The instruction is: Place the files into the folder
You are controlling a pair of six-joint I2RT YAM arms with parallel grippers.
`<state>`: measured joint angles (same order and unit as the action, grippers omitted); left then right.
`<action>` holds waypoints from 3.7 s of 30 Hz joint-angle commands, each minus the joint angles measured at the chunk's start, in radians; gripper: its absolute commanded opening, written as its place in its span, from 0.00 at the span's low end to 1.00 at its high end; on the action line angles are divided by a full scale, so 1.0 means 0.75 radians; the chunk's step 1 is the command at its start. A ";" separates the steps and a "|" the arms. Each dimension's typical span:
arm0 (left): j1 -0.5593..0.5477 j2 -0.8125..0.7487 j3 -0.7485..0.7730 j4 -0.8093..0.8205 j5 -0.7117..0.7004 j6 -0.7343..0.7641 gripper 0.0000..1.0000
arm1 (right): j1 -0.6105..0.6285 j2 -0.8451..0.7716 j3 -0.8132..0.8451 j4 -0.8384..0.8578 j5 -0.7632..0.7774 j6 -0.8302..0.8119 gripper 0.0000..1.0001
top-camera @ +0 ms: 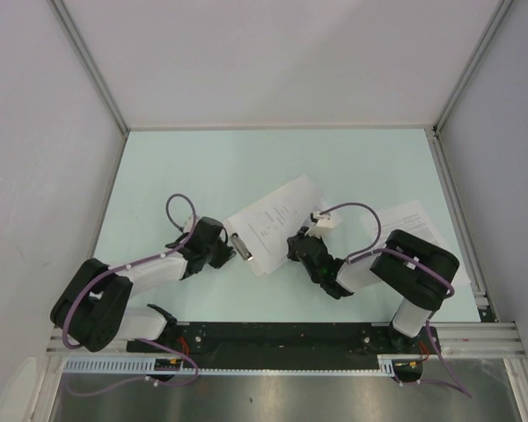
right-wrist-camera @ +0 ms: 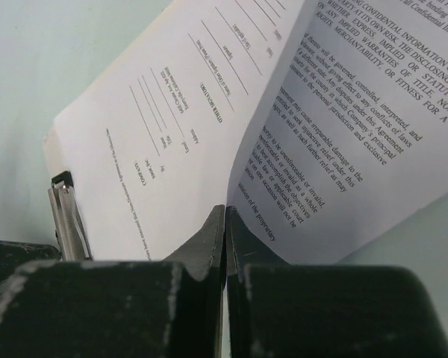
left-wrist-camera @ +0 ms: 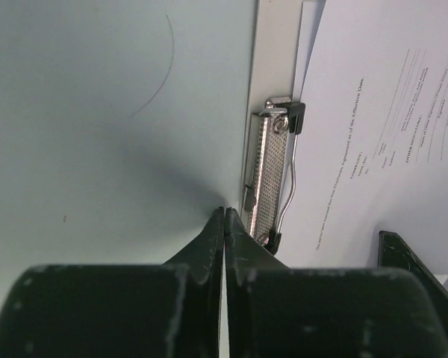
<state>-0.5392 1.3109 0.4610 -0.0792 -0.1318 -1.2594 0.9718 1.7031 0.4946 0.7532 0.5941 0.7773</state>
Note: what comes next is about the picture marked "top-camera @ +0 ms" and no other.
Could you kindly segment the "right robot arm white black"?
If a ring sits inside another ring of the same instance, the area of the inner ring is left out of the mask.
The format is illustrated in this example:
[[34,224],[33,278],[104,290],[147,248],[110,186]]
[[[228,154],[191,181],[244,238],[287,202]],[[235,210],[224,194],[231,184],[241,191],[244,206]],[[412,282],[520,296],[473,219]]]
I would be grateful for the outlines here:
[[355,258],[335,258],[322,238],[301,228],[287,240],[287,258],[302,264],[311,281],[336,300],[385,283],[402,297],[388,328],[390,346],[408,353],[420,342],[426,322],[455,294],[458,259],[447,250],[402,229],[383,246]]

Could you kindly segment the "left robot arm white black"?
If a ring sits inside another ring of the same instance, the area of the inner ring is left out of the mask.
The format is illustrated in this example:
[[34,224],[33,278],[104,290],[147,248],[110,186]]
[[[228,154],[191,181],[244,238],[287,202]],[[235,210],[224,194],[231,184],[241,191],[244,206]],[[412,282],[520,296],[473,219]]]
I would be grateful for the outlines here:
[[173,317],[158,306],[130,308],[128,301],[168,282],[183,281],[204,266],[219,269],[235,256],[225,226],[204,216],[191,221],[167,249],[135,262],[109,266],[87,259],[56,301],[50,320],[69,350],[98,352],[115,339],[146,338],[160,352],[175,345]]

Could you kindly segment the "sparse text paper sheet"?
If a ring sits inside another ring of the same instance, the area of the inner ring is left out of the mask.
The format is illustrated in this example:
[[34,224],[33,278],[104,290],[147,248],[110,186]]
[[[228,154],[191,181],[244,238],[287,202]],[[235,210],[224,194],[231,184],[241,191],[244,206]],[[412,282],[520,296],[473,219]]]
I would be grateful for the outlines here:
[[[287,239],[294,236],[303,226],[310,228],[312,225],[310,215],[316,211],[320,211],[322,214],[338,215],[336,212],[327,209],[321,188],[306,175],[302,175],[238,211],[238,213],[261,215],[265,222],[270,223],[270,243],[276,270],[287,260]],[[232,229],[229,229],[227,220],[225,220],[224,226],[229,238],[237,252],[248,264],[240,247],[233,240]]]

